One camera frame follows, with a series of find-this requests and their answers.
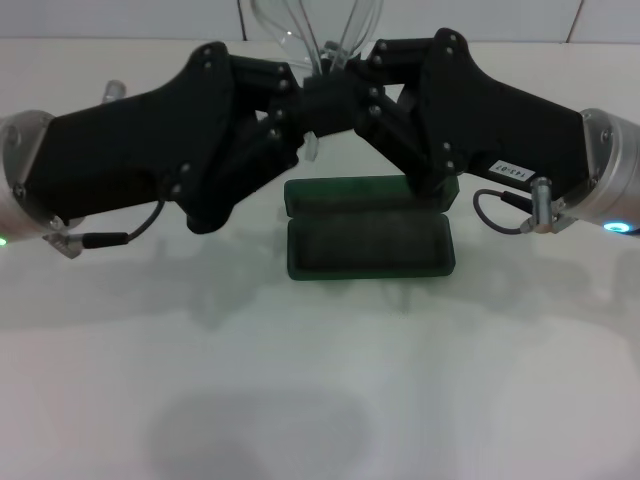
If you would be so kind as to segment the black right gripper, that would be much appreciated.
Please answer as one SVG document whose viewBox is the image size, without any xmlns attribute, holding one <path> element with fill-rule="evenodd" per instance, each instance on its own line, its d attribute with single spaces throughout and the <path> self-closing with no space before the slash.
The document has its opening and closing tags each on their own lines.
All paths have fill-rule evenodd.
<svg viewBox="0 0 640 480">
<path fill-rule="evenodd" d="M 410 188 L 443 188 L 447 173 L 468 173 L 527 191 L 545 177 L 559 198 L 589 177 L 582 116 L 491 78 L 454 30 L 380 39 L 347 71 L 377 85 L 418 83 L 414 124 L 382 87 L 354 90 L 342 108 L 345 126 Z"/>
</svg>

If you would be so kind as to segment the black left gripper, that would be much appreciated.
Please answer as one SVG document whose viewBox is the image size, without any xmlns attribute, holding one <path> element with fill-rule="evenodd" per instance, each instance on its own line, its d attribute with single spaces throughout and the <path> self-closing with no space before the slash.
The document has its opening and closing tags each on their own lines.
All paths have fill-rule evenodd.
<svg viewBox="0 0 640 480">
<path fill-rule="evenodd" d="M 215 197 L 213 174 L 240 118 L 241 71 L 253 63 L 205 44 L 152 91 L 55 117 L 27 196 L 63 220 L 169 200 L 192 231 L 220 229 L 234 206 Z"/>
</svg>

